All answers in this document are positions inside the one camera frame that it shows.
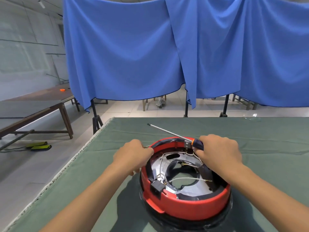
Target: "central hole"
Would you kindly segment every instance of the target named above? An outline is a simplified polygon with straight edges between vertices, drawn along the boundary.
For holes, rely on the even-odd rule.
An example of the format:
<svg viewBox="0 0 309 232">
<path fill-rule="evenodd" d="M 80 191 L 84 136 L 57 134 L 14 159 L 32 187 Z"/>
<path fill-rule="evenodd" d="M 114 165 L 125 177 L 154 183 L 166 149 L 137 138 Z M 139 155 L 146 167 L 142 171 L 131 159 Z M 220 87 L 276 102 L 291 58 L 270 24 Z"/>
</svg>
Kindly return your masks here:
<svg viewBox="0 0 309 232">
<path fill-rule="evenodd" d="M 197 178 L 198 173 L 194 167 L 188 165 L 181 165 L 177 163 L 169 172 L 168 181 L 175 178 Z M 182 186 L 188 186 L 195 182 L 195 179 L 177 179 L 172 181 L 170 184 L 177 189 L 180 189 Z"/>
</svg>

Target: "white fringe trim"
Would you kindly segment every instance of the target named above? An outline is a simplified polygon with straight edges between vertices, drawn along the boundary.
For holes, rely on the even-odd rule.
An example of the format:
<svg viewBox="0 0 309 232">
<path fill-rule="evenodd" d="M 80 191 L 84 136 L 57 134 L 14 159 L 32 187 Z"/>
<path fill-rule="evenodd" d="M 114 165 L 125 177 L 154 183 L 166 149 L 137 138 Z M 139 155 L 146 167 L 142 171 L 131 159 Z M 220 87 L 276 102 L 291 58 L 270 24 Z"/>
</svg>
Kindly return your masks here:
<svg viewBox="0 0 309 232">
<path fill-rule="evenodd" d="M 89 145 L 89 143 L 91 143 L 96 136 L 98 136 L 98 134 L 100 132 L 102 132 L 102 130 L 110 123 L 111 120 L 113 120 L 113 118 L 110 118 L 108 121 L 106 121 L 106 123 L 91 137 L 91 139 L 79 150 L 79 152 L 77 152 L 72 159 L 70 159 L 70 161 L 54 176 L 54 178 L 40 191 L 40 193 L 37 195 L 37 197 L 31 202 L 29 203 L 22 211 L 20 214 L 18 214 L 18 216 L 12 220 L 10 222 L 10 224 L 8 226 L 6 226 L 6 228 L 2 231 L 2 232 L 7 232 L 9 231 L 12 226 L 14 226 L 16 224 L 16 222 L 19 220 L 19 218 L 21 218 L 22 215 L 24 215 L 29 209 L 30 207 L 33 205 L 34 202 L 36 202 L 41 195 L 49 188 L 52 186 L 52 184 L 60 177 L 60 175 L 69 167 L 69 165 L 77 158 L 77 156 L 79 156 L 79 154 Z"/>
</svg>

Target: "red plastic housing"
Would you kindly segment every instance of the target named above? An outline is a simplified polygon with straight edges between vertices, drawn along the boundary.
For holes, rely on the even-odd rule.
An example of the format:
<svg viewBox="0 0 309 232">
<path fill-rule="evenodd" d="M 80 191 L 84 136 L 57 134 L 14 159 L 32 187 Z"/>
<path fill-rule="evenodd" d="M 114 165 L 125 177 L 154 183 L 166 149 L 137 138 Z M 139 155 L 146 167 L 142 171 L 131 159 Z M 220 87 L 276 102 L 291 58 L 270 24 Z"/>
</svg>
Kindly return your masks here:
<svg viewBox="0 0 309 232">
<path fill-rule="evenodd" d="M 155 147 L 154 152 L 156 153 L 166 148 L 179 148 L 183 146 L 184 143 L 182 142 L 166 143 Z M 158 213 L 166 213 L 170 216 L 190 221 L 204 220 L 217 215 L 224 209 L 230 197 L 230 185 L 227 184 L 225 189 L 220 194 L 210 199 L 199 201 L 180 200 L 177 199 L 176 194 L 173 194 L 167 190 L 163 190 L 161 193 L 161 199 L 159 199 L 150 191 L 150 181 L 148 179 L 145 167 L 142 167 L 141 169 L 141 180 L 144 187 L 143 197 L 154 210 Z"/>
</svg>

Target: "forearm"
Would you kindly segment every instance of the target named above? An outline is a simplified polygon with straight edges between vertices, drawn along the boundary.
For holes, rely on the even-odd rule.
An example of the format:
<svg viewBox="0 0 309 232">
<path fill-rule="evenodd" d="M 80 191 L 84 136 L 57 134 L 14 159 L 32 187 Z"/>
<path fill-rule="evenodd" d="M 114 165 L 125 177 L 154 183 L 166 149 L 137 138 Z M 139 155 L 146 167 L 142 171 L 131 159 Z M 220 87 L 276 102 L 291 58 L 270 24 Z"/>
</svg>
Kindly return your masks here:
<svg viewBox="0 0 309 232">
<path fill-rule="evenodd" d="M 41 232 L 91 231 L 116 190 L 128 176 L 120 166 L 110 165 L 103 174 L 68 206 L 59 212 Z"/>
<path fill-rule="evenodd" d="M 278 190 L 242 165 L 229 182 L 272 223 L 279 232 L 309 231 L 309 208 Z"/>
</svg>

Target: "person's right hand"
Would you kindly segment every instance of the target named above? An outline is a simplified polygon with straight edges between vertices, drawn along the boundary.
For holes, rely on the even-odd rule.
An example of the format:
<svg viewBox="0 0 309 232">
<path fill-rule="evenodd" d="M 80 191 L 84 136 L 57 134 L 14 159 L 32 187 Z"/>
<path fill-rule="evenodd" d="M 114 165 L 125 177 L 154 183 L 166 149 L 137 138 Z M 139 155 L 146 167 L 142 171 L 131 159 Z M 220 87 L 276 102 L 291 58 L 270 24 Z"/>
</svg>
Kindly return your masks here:
<svg viewBox="0 0 309 232">
<path fill-rule="evenodd" d="M 201 136 L 200 140 L 204 144 L 204 151 L 195 149 L 195 153 L 208 168 L 229 182 L 231 175 L 242 166 L 238 143 L 214 134 Z"/>
</svg>

